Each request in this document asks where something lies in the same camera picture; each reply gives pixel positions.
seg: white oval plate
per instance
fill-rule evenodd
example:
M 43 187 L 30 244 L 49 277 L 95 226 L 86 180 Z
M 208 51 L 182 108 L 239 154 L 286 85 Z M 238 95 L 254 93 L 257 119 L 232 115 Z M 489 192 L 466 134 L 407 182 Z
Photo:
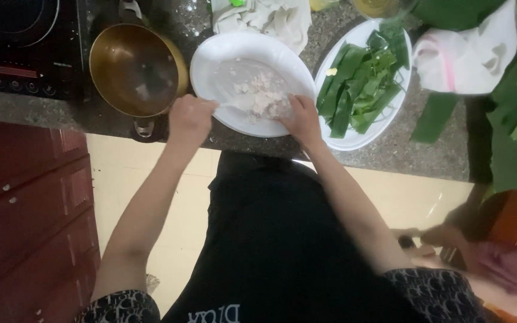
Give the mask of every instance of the white oval plate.
M 254 59 L 276 70 L 294 94 L 316 99 L 314 80 L 305 63 L 282 42 L 264 34 L 232 32 L 217 34 L 205 40 L 191 61 L 191 83 L 198 97 L 217 100 L 221 107 L 214 117 L 227 127 L 255 137 L 288 135 L 284 126 L 263 118 L 256 123 L 247 121 L 248 114 L 226 105 L 227 99 L 218 88 L 216 74 L 221 62 Z
M 326 78 L 326 70 L 330 68 L 334 58 L 338 54 L 340 47 L 346 41 L 349 44 L 353 44 L 360 47 L 367 47 L 366 41 L 372 33 L 373 30 L 378 30 L 380 26 L 379 21 L 366 21 L 362 24 L 354 27 L 351 31 L 349 31 L 344 37 L 339 40 L 336 45 L 332 48 L 329 54 L 326 56 L 325 60 L 322 62 L 320 69 L 318 70 L 317 77 L 314 80 L 314 84 L 317 89 L 317 96 L 320 92 L 320 88 L 325 81 Z M 410 43 L 410 38 L 408 34 L 406 35 L 406 46 L 408 47 L 408 57 L 412 57 L 412 44 Z M 395 81 L 402 84 L 404 91 L 398 93 L 394 99 L 390 102 L 388 107 L 384 109 L 384 112 L 378 116 L 377 121 L 374 122 L 366 134 L 361 135 L 356 132 L 356 130 L 350 128 L 346 131 L 346 135 L 343 139 L 334 139 L 330 138 L 330 127 L 326 125 L 326 122 L 323 117 L 319 117 L 320 127 L 322 129 L 322 138 L 326 142 L 326 144 L 335 150 L 357 150 L 368 145 L 372 140 L 376 139 L 383 131 L 388 127 L 390 122 L 394 119 L 398 110 L 402 106 L 402 102 L 405 99 L 406 91 L 408 90 L 408 86 L 410 85 L 410 77 L 412 71 L 412 61 L 410 62 L 410 69 L 406 70 L 404 67 L 400 68 L 399 73 L 396 74 L 394 78 Z

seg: white towel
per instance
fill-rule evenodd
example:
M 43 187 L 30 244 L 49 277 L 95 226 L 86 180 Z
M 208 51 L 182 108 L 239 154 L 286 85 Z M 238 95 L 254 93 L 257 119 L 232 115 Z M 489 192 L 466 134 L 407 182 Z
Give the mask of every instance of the white towel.
M 516 1 L 508 0 L 468 31 L 430 29 L 413 49 L 420 85 L 458 94 L 492 92 L 516 55 L 515 9 Z
M 306 0 L 247 0 L 240 7 L 229 0 L 211 0 L 215 34 L 251 31 L 272 36 L 300 54 L 312 24 Z

